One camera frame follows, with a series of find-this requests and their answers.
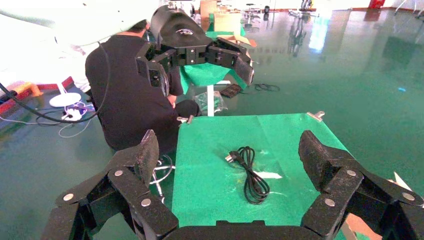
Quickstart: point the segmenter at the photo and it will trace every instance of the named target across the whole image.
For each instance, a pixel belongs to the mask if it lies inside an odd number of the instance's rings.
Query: green cloth
[[[212,21],[209,19],[210,25],[206,32],[206,36],[211,39],[216,39],[218,35],[233,35],[232,31],[214,31],[213,14]],[[245,36],[245,30],[241,27],[241,35]],[[190,83],[195,86],[208,86],[214,85],[217,82],[224,79],[225,75],[230,74],[233,76],[235,81],[241,88],[245,88],[247,85],[243,80],[236,74],[233,69],[225,68],[222,66],[213,65],[210,63],[188,65],[180,67],[181,86],[184,94],[187,93]]]
[[[365,235],[363,235],[363,234],[360,234],[359,232],[356,232],[356,238],[357,238],[358,240],[370,240],[370,238],[369,238],[369,237],[367,237],[367,236],[365,236]]]
[[[179,226],[210,226],[218,220],[298,226],[319,195],[298,154],[304,130],[325,145],[345,150],[324,122],[303,113],[203,116],[182,124],[172,197]],[[225,161],[230,151],[243,146],[255,149],[256,172],[282,176],[266,179],[271,193],[261,205],[249,204],[244,197],[246,172]]]

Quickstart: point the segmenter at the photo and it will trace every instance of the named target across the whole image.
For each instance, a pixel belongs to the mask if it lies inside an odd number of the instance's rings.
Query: green tabletop
[[[180,227],[215,225],[218,220],[299,225],[319,195],[298,155],[304,130],[311,130],[325,145],[345,149],[324,122],[304,113],[197,117],[183,124],[172,197]],[[282,177],[266,179],[271,193],[261,205],[246,201],[245,171],[224,159],[242,146],[256,151],[254,171]]]

